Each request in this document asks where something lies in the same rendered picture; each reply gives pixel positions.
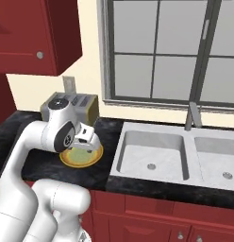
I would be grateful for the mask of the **yellow plate with green centre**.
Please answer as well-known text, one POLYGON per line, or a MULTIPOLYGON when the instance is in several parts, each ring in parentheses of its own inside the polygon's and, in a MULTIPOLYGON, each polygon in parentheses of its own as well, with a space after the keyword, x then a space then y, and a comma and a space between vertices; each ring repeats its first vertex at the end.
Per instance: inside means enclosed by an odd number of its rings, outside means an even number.
POLYGON ((85 168, 96 164, 103 156, 103 153, 103 146, 100 146, 100 148, 92 152, 86 149, 73 147, 61 152, 59 158, 65 165, 72 168, 85 168))

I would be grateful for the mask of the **grey wall socket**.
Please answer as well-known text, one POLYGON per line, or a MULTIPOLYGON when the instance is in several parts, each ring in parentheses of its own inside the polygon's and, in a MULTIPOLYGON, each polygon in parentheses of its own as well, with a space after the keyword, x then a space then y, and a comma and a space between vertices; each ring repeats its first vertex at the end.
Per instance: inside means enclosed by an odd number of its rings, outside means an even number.
POLYGON ((66 94, 73 94, 76 92, 74 77, 63 76, 62 80, 63 80, 64 91, 66 94))

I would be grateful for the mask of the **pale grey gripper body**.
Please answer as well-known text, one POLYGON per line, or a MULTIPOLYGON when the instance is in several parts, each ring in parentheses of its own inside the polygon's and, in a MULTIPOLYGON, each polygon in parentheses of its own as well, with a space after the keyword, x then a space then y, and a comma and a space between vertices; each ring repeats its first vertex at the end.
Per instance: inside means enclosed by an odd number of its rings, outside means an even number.
POLYGON ((98 136, 94 133, 90 139, 86 137, 75 137, 73 141, 73 147, 85 149, 88 151, 97 150, 100 148, 101 143, 98 136))

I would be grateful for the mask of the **red false drawer front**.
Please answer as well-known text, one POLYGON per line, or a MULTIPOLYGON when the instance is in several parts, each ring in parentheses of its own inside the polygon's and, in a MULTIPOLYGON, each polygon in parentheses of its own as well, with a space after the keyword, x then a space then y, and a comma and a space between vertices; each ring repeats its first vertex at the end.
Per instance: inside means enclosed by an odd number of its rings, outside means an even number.
POLYGON ((136 196, 125 197, 125 211, 146 216, 170 216, 175 203, 164 199, 150 199, 136 196))
POLYGON ((234 210, 232 209, 176 202, 173 215, 185 219, 234 226, 234 210))

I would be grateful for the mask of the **grey framed window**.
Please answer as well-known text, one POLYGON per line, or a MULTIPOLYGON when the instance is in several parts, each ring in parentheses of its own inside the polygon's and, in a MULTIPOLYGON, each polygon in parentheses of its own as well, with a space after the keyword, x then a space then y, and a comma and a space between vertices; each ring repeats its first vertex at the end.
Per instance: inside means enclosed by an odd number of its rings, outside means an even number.
POLYGON ((97 13, 105 101, 234 109, 234 0, 97 0, 97 13))

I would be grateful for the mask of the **grey sink tap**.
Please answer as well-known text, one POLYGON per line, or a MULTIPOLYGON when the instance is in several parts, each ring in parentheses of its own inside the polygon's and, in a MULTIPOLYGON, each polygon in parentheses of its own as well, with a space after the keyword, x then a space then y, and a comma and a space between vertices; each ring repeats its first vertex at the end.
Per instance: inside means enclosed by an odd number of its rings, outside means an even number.
POLYGON ((195 126, 196 128, 202 127, 201 114, 195 102, 189 103, 186 122, 185 122, 185 130, 186 131, 191 130, 192 126, 195 126))

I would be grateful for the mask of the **red wall cupboard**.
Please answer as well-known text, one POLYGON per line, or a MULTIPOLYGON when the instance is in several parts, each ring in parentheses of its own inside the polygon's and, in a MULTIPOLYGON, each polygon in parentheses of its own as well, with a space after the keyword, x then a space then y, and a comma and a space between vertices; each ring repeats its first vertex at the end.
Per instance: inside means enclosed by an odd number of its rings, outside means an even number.
POLYGON ((81 56, 77 0, 0 0, 0 73, 58 76, 81 56))

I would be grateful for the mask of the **dark red tall cupboard side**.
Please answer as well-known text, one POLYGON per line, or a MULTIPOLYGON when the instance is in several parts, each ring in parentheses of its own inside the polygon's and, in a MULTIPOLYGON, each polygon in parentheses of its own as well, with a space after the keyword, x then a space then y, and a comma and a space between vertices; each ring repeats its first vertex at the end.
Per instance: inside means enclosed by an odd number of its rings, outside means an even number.
POLYGON ((0 125, 15 111, 16 105, 8 84, 8 78, 5 74, 0 74, 0 125))

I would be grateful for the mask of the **grey double sink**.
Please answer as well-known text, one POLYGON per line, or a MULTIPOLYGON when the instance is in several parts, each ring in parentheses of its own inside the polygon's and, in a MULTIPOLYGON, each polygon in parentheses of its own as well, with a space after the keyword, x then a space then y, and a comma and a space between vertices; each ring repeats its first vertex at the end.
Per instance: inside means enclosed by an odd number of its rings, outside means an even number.
POLYGON ((110 174, 234 191, 234 131, 125 122, 110 174))

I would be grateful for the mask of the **grey and olive toaster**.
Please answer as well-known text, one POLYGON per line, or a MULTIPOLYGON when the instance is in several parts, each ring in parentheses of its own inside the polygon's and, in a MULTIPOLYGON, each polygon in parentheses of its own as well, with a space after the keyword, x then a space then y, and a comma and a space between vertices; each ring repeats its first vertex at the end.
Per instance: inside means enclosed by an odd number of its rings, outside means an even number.
POLYGON ((99 102, 97 95, 53 93, 41 105, 41 115, 43 121, 49 120, 49 111, 47 106, 48 103, 55 98, 65 98, 69 100, 75 107, 79 121, 88 126, 93 126, 99 117, 99 102))

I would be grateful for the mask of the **red base cupboard door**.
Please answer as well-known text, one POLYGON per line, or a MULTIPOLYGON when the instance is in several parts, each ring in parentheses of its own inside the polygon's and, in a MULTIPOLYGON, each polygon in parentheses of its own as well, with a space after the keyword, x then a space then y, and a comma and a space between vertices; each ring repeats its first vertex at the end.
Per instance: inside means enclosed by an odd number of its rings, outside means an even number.
POLYGON ((221 231, 219 229, 209 229, 204 227, 193 226, 189 242, 196 242, 196 237, 201 236, 203 242, 234 242, 234 232, 221 231))
POLYGON ((94 242, 187 242, 190 227, 93 212, 94 242), (177 238, 182 232, 184 239, 177 238))

